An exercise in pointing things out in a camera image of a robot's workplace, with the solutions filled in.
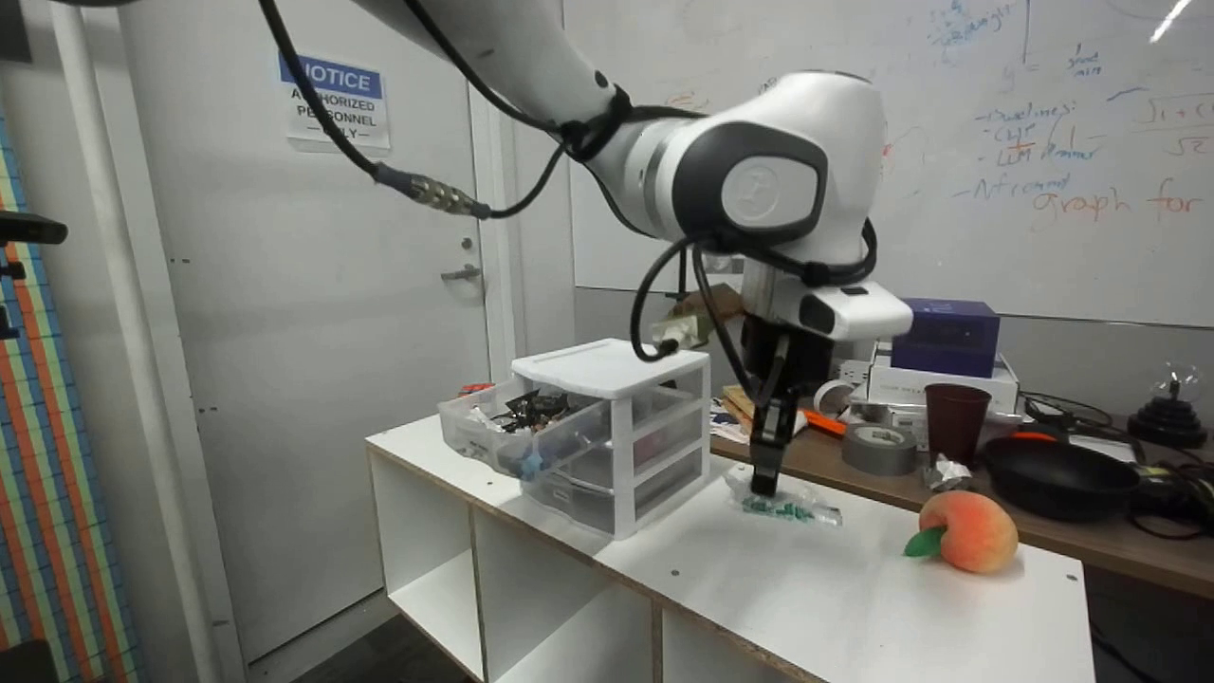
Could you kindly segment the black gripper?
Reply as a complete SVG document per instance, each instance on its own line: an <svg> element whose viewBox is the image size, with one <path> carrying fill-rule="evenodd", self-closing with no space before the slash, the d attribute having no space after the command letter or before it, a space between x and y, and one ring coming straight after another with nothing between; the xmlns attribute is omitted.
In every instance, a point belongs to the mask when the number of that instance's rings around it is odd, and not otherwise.
<svg viewBox="0 0 1214 683"><path fill-rule="evenodd" d="M742 323L752 419L752 493L774 498L798 411L828 382L834 340L789 323Z"/></svg>

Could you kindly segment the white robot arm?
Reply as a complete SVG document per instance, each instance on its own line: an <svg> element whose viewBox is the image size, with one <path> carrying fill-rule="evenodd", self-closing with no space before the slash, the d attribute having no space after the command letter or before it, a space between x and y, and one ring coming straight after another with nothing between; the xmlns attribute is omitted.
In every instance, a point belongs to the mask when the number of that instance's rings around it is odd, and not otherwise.
<svg viewBox="0 0 1214 683"><path fill-rule="evenodd" d="M617 225L673 254L738 254L757 289L734 375L752 388L752 491L777 493L793 406L828 359L824 289L876 270L882 103L851 72L798 70L717 114L637 106L544 0L355 0L549 132Z"/></svg>

